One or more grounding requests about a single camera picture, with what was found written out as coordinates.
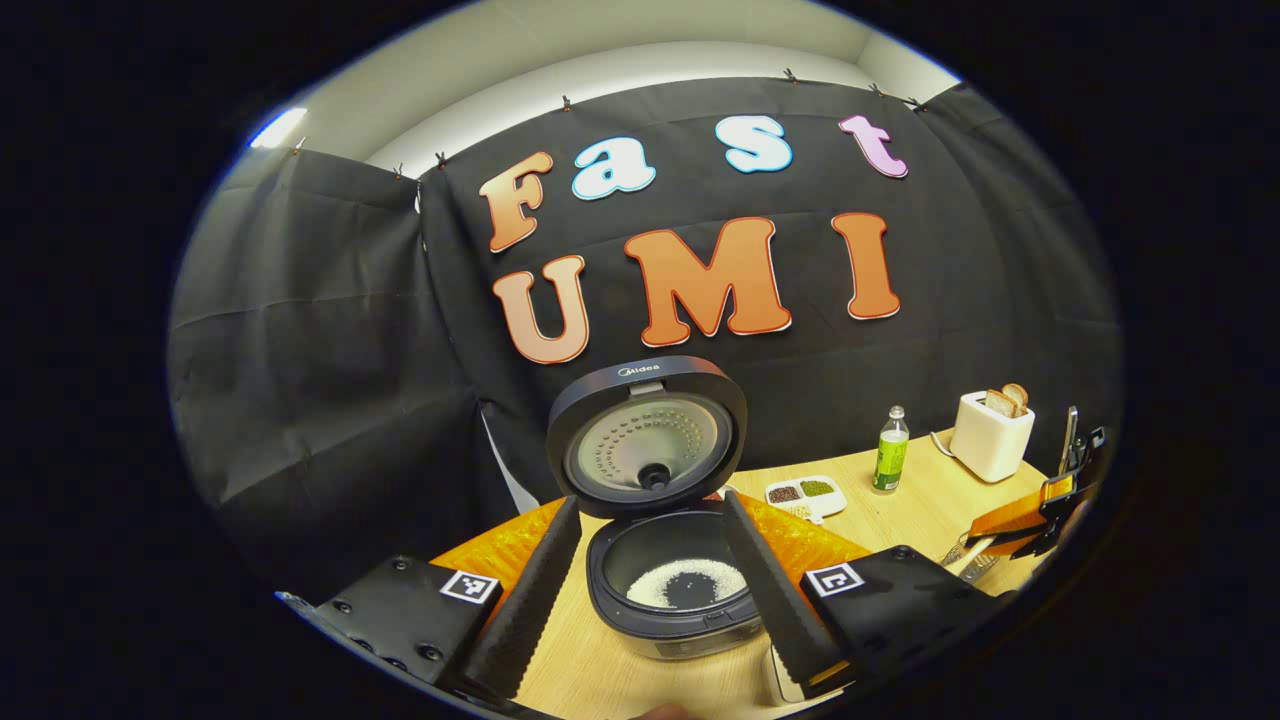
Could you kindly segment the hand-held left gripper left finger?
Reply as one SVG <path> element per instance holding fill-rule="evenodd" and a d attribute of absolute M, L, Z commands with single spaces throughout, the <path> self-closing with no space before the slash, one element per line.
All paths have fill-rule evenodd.
<path fill-rule="evenodd" d="M 518 693 L 581 538 L 558 498 L 428 561 L 394 555 L 321 603 L 276 597 L 374 666 L 475 705 Z"/>

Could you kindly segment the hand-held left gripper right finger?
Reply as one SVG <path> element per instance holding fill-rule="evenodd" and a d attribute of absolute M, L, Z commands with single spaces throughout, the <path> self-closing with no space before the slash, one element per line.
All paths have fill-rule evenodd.
<path fill-rule="evenodd" d="M 1000 607 L 910 546 L 870 552 L 736 492 L 723 523 L 774 651 L 809 700 L 901 682 Z"/>

